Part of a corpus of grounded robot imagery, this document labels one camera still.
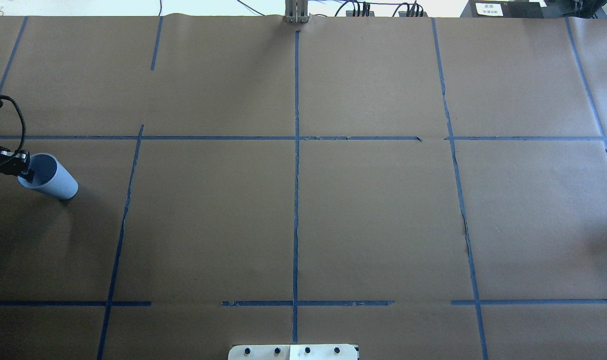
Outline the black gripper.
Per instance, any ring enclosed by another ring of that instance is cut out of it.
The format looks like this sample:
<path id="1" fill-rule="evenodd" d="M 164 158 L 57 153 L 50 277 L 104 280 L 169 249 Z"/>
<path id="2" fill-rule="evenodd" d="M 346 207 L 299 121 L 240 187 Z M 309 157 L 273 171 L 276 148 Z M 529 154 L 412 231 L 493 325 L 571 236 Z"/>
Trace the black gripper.
<path id="1" fill-rule="evenodd" d="M 34 180 L 35 172 L 29 169 L 30 152 L 22 149 L 11 151 L 0 145 L 0 174 L 20 177 L 28 183 Z"/>

